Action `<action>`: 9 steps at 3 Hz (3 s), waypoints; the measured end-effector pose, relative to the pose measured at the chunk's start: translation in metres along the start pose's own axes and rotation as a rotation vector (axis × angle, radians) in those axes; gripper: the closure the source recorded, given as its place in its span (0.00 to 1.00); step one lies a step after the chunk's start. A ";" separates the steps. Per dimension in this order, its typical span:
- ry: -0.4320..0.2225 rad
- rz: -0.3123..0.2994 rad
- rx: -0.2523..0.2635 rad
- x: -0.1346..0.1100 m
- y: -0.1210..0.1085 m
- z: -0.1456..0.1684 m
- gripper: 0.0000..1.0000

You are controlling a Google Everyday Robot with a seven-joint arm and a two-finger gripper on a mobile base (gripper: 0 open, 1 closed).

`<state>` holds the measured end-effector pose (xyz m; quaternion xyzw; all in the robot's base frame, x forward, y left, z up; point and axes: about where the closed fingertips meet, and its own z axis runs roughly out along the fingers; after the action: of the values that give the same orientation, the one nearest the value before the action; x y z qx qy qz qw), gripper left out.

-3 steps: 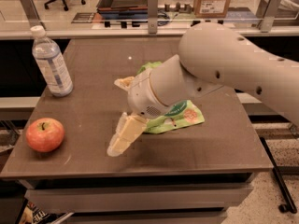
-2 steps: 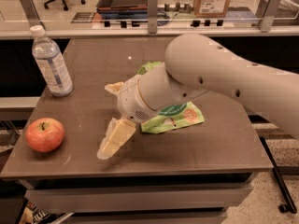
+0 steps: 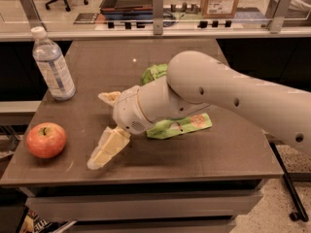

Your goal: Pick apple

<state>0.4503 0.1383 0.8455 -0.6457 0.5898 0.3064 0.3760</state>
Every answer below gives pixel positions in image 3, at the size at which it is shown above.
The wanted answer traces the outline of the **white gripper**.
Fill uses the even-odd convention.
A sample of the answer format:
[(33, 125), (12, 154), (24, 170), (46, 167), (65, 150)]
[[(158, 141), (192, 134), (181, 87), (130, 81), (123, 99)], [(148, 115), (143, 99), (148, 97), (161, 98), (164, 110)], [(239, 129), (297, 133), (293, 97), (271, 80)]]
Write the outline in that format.
[(113, 91), (98, 94), (102, 102), (114, 107), (113, 119), (117, 127), (112, 129), (107, 126), (103, 131), (97, 147), (87, 162), (88, 169), (102, 168), (126, 147), (130, 141), (130, 134), (142, 134), (154, 126), (140, 109), (138, 91), (139, 86), (135, 85), (122, 93)]

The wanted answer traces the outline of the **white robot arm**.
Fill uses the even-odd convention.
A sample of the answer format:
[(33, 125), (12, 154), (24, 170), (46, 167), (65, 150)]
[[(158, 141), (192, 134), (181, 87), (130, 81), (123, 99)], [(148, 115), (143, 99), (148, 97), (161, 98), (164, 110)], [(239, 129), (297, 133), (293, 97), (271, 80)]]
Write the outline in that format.
[(104, 130), (87, 162), (91, 170), (106, 165), (131, 135), (213, 106), (236, 113), (296, 150), (311, 151), (310, 92), (242, 75), (202, 52), (181, 52), (164, 76), (99, 98), (113, 107), (117, 127)]

